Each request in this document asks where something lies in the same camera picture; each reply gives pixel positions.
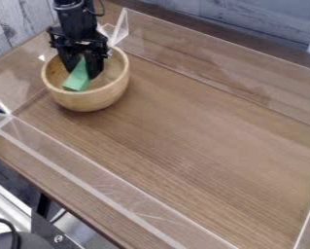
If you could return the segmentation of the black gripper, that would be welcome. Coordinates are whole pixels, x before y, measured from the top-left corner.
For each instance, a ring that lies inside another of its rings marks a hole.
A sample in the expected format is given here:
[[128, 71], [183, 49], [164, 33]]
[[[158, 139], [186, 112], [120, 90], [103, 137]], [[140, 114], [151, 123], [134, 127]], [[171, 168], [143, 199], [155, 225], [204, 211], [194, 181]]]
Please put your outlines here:
[[104, 70], [104, 59], [108, 57], [108, 37], [97, 30], [97, 18], [105, 14], [105, 7], [95, 11], [92, 3], [55, 3], [60, 24], [47, 30], [51, 47], [71, 72], [84, 55], [89, 79], [95, 79]]

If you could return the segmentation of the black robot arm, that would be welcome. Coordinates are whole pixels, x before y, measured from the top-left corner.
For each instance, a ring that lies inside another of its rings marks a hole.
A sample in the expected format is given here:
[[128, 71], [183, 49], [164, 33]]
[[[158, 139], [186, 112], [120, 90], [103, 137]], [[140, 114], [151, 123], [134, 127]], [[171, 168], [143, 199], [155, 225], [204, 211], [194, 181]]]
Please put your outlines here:
[[51, 47], [57, 50], [67, 72], [84, 57], [87, 75], [95, 79], [109, 57], [108, 37], [97, 30], [96, 20], [105, 13], [95, 12], [93, 0], [53, 0], [53, 10], [60, 25], [47, 29]]

